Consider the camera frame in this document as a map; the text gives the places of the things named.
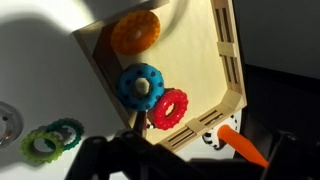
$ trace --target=red gear ring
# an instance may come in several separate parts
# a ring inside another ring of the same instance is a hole
[[[166,115],[168,108],[174,104],[173,110]],[[180,89],[172,89],[161,96],[154,108],[153,123],[159,129],[167,130],[173,128],[184,116],[187,110],[187,94]]]

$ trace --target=black and white pattern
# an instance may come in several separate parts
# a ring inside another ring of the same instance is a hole
[[[216,127],[206,132],[202,136],[204,143],[206,143],[209,146],[212,146],[215,150],[222,149],[226,145],[226,143],[218,138],[217,132],[219,128],[225,124],[229,125],[232,129],[236,131],[238,130],[238,120],[235,118],[234,115],[232,115],[230,118],[226,119],[221,124],[218,124]]]

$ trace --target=blue gear ring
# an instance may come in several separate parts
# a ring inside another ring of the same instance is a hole
[[[53,144],[52,152],[39,152],[34,147],[34,141],[36,139],[45,139]],[[63,143],[59,140],[59,136],[53,134],[53,132],[45,131],[32,131],[28,134],[21,143],[20,150],[22,154],[35,163],[51,163],[53,160],[57,160],[63,152]]]
[[[84,133],[84,128],[79,121],[77,121],[75,119],[65,118],[65,119],[59,119],[59,120],[53,122],[52,124],[48,125],[46,132],[57,131],[60,128],[62,128],[63,126],[68,126],[72,129],[74,129],[74,131],[76,132],[76,137],[74,138],[74,140],[72,142],[64,145],[63,151],[66,151],[66,150],[70,150],[70,149],[74,148],[77,144],[79,144],[79,142],[81,140],[81,136]],[[54,149],[54,144],[52,142],[45,141],[45,143],[49,148]]]
[[[135,81],[145,78],[149,82],[149,92],[139,98],[133,95]],[[121,75],[118,84],[118,98],[122,104],[135,111],[146,111],[153,108],[164,92],[164,81],[161,72],[145,63],[129,66]]]

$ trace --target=plastic toy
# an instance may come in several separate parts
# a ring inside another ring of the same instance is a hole
[[[74,138],[74,140],[72,142],[64,145],[64,147],[63,147],[63,151],[70,150],[70,149],[74,148],[77,144],[79,144],[79,142],[81,140],[81,136],[84,132],[84,130],[83,130],[84,128],[80,125],[81,125],[81,123],[74,120],[74,119],[68,119],[68,118],[60,119],[58,121],[53,122],[49,126],[47,126],[46,132],[57,131],[60,128],[62,128],[63,126],[68,126],[72,129],[74,129],[74,131],[76,132],[76,137]],[[47,144],[48,147],[50,147],[51,149],[54,149],[54,144],[51,141],[46,140],[45,143]]]
[[[247,138],[231,129],[229,125],[221,126],[217,135],[248,161],[258,164],[264,168],[268,167],[268,161],[264,159],[254,145]]]
[[[23,120],[14,107],[4,102],[0,102],[0,118],[0,148],[4,148],[20,136]]]
[[[217,136],[219,128],[224,124],[228,124],[234,130],[238,129],[238,120],[234,115],[232,115],[230,118],[218,124],[202,136],[203,141],[207,145],[212,146],[215,150],[220,150],[226,145],[226,143]]]
[[[135,81],[145,78],[149,83],[149,92],[141,97],[134,95]],[[121,75],[118,84],[118,97],[122,104],[132,110],[146,111],[154,107],[164,92],[161,72],[148,64],[134,64]]]
[[[147,125],[146,125],[146,128],[147,128],[147,129],[157,129],[157,127],[156,127],[156,125],[154,125],[154,123],[147,124]]]
[[[124,55],[136,55],[148,49],[158,38],[160,22],[150,11],[136,11],[122,18],[114,27],[111,46]]]
[[[174,105],[172,112],[166,115],[166,111],[171,105]],[[167,130],[173,128],[187,110],[187,94],[180,89],[172,89],[166,92],[157,102],[154,108],[153,123],[159,129]]]
[[[52,152],[39,152],[34,147],[34,141],[41,138],[54,144]],[[51,163],[51,161],[57,160],[61,156],[63,143],[59,140],[59,136],[54,135],[53,132],[32,131],[22,140],[20,149],[22,154],[30,161],[35,163]]]

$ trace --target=orange gear ring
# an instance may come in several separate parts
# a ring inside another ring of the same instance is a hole
[[[158,38],[160,22],[151,11],[128,14],[114,27],[111,46],[123,55],[136,55],[148,49]]]

